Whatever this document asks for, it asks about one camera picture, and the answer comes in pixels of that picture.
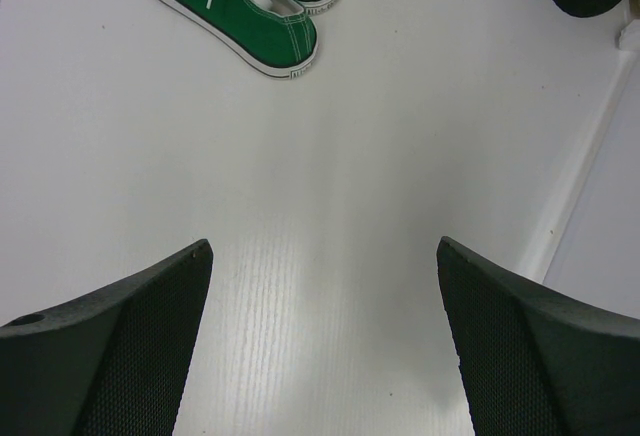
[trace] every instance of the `wood grain texture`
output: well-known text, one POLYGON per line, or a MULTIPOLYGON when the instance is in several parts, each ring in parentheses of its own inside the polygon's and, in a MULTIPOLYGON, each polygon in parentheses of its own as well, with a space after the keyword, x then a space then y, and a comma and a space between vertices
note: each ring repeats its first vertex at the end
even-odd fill
POLYGON ((0 319, 206 237, 176 435, 470 434, 437 243, 537 244, 623 17, 342 0, 281 83, 157 0, 2 0, 0 319))

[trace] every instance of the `white stitching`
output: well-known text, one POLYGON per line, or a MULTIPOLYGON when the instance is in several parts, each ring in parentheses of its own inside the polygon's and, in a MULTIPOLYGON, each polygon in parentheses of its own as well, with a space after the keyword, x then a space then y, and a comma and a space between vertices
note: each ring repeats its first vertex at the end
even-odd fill
POLYGON ((296 42, 296 35, 293 32, 293 29, 291 28, 291 25, 285 24, 285 26, 287 27, 287 31, 289 31, 289 36, 291 37, 291 43, 293 44, 293 54, 295 55, 296 60, 300 61, 300 59, 301 59, 300 58, 300 49, 298 48, 298 43, 296 42))
POLYGON ((313 51, 313 43, 311 42, 311 28, 309 28, 309 23, 304 22, 304 31, 307 34, 307 44, 309 45, 309 52, 313 51))
POLYGON ((309 33, 307 31, 307 25, 305 23, 302 23, 302 30, 304 31, 304 42, 307 45, 307 51, 309 51, 309 47, 311 45, 309 44, 309 33))

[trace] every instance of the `white rubber sole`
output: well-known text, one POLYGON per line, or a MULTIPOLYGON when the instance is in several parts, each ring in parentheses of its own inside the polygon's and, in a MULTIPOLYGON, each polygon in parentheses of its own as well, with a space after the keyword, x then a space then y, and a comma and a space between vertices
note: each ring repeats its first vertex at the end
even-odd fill
POLYGON ((320 0, 320 1, 300 1, 307 13, 311 16, 317 16, 325 11, 329 11, 339 0, 320 0))
POLYGON ((325 11, 329 11, 339 0, 320 0, 320 1, 298 1, 304 6, 307 14, 317 16, 325 11))
POLYGON ((309 56, 302 63, 297 64, 295 66, 287 67, 287 68, 275 68, 275 67, 266 65, 262 61, 259 61, 256 58, 254 58, 242 46, 236 43, 229 36, 227 36, 222 31, 220 31, 219 29, 215 28, 214 26, 206 22, 204 19, 200 18, 197 14, 193 13, 188 8, 185 8, 184 6, 182 6, 176 0, 160 0, 160 1, 166 4, 167 6, 175 9, 180 14, 183 14, 193 22, 202 26, 204 29, 209 31, 211 34, 217 37, 224 44, 229 46, 238 56, 244 59, 253 68, 257 69, 262 74, 265 74, 272 78, 295 79, 302 76, 311 67, 313 60, 315 59, 316 54, 318 53, 318 41, 316 40, 316 45, 313 48, 313 52, 311 53, 311 56, 309 56))

